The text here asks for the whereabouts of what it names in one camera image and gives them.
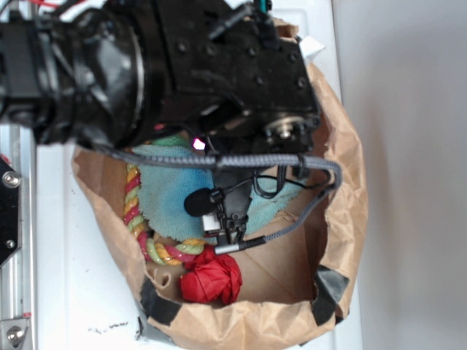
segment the teal cloth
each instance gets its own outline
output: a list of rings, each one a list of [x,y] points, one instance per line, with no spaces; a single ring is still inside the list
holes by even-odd
[[[190,145],[180,140],[171,138],[159,141],[158,144],[137,147],[134,152],[141,155],[194,156],[193,150],[188,148]],[[139,170],[142,186],[138,193],[139,208],[150,227],[161,236],[177,241],[202,238],[204,230],[201,218],[188,215],[184,202],[192,192],[203,187],[214,187],[211,171],[155,166],[139,166]],[[259,182],[264,190],[274,191],[276,188],[276,181],[273,179],[259,179]],[[246,234],[254,233],[267,225],[299,191],[300,187],[285,184],[278,196],[267,200],[252,190]]]

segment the white wall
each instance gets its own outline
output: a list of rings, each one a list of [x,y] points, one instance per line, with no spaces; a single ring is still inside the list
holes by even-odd
[[[366,350],[467,349],[467,1],[334,0],[366,151]]]

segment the white surface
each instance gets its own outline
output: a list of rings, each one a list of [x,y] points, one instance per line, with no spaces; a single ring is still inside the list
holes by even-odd
[[[334,0],[366,151],[364,347],[467,347],[467,3]]]
[[[317,63],[339,93],[331,1],[274,4],[278,17],[301,25],[302,36],[325,44]],[[39,350],[176,349],[135,341],[135,303],[72,176],[71,156],[71,146],[38,149]],[[293,349],[362,349],[357,291],[353,300],[351,316],[336,331]]]

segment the paper bag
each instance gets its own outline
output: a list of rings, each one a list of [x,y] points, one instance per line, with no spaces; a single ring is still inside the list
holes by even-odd
[[[77,150],[77,181],[101,233],[151,327],[187,349],[284,349],[306,343],[349,313],[366,234],[368,200],[360,139],[320,71],[309,77],[323,110],[314,154],[339,163],[343,184],[293,233],[232,256],[244,284],[229,306],[182,300],[183,268],[146,263],[123,224],[126,165]],[[314,193],[303,191],[256,236],[291,225]]]

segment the black tape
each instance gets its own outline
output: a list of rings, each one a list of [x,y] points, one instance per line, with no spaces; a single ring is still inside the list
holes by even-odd
[[[151,280],[145,279],[141,290],[141,305],[147,317],[152,317],[155,321],[170,326],[175,319],[182,305],[164,299],[155,291]]]
[[[175,346],[175,342],[167,334],[147,323],[147,316],[144,315],[140,307],[138,307],[138,311],[139,332],[136,333],[137,340],[143,337]]]
[[[319,266],[314,281],[318,296],[312,303],[312,312],[318,326],[325,324],[336,312],[338,302],[342,299],[350,280],[340,273]]]

